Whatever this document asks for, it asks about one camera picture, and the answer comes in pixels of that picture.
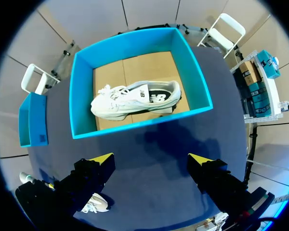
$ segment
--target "yellow triangle marker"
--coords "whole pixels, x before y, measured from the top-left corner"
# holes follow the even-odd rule
[[[98,157],[95,157],[95,158],[92,158],[90,160],[94,160],[96,162],[99,162],[100,165],[108,158],[110,157],[111,155],[113,155],[113,153],[108,153],[108,154],[105,154],[105,155],[101,155],[101,156],[98,156]]]
[[[192,154],[192,153],[189,153],[189,155],[190,155],[191,157],[193,157],[200,165],[202,165],[203,163],[206,163],[207,161],[213,161],[213,160],[211,160],[211,159],[202,157],[202,156],[200,156],[200,155],[195,155],[195,154]]]

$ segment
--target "white sneaker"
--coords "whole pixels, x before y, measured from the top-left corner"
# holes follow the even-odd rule
[[[99,194],[95,193],[92,195],[90,200],[87,202],[87,204],[84,206],[84,208],[81,210],[83,213],[88,212],[107,212],[109,211],[107,209],[108,203],[107,201],[102,198]]]
[[[108,120],[123,120],[129,113],[148,110],[170,114],[181,97],[177,81],[139,81],[127,87],[106,85],[91,103],[92,113]]]

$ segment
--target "cardboard box on shelf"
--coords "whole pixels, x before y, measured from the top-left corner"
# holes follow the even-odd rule
[[[94,70],[94,76],[94,96],[97,94],[98,90],[103,88],[106,84],[109,84],[113,88],[120,85],[128,86],[134,82],[142,80],[175,80],[180,85],[182,98],[177,103],[177,107],[174,109],[173,114],[189,111],[187,98],[180,76],[172,58],[172,55],[169,51],[144,54],[104,65]],[[106,128],[118,127],[167,115],[168,114],[146,112],[128,115],[122,121],[110,121],[97,117],[95,117],[95,119],[97,129],[103,130]]]
[[[239,68],[248,86],[261,81],[258,70],[252,61],[242,63]]]

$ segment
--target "round table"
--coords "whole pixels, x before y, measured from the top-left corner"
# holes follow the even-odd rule
[[[175,121],[105,136],[73,140],[69,121],[69,79],[47,95],[48,146],[30,147],[37,179],[62,180],[81,158],[115,154],[116,170],[102,195],[106,213],[74,217],[105,230],[173,230],[219,212],[186,170],[187,154],[220,158],[240,180],[246,164],[246,132],[235,81],[212,48],[192,48],[213,101],[213,109]]]

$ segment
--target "blue box on shelf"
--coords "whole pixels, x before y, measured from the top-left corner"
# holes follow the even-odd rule
[[[264,100],[264,99],[266,99],[266,98],[268,98],[269,96],[268,96],[268,93],[265,91],[265,92],[263,92],[263,93],[260,93],[260,94],[258,94],[258,95],[255,95],[255,96],[253,96],[252,97],[252,100],[254,101],[254,103],[256,103],[256,102],[259,102],[259,101],[261,101],[261,100]]]
[[[254,103],[255,109],[265,108],[267,105],[270,105],[269,98]]]
[[[265,74],[268,78],[277,78],[280,76],[279,70],[275,70],[273,67],[272,55],[263,50],[257,54],[257,57],[264,68]]]
[[[170,51],[172,54],[190,111],[97,130],[95,116],[90,111],[90,104],[93,100],[93,69],[118,60],[163,51]],[[70,123],[74,139],[171,121],[212,108],[208,86],[199,64],[184,37],[176,28],[144,29],[116,35],[97,42],[75,55],[69,94]]]
[[[266,117],[266,116],[270,116],[270,115],[271,115],[271,108],[270,108],[270,106],[268,106],[264,112],[256,113],[256,117],[257,117],[257,118],[259,118],[259,117]]]
[[[271,115],[270,100],[268,98],[254,103],[254,107],[257,117],[265,117]]]
[[[256,83],[249,85],[250,92],[254,92],[262,88],[265,88],[264,82],[256,82]]]
[[[46,96],[30,93],[19,108],[18,130],[21,147],[48,145]]]

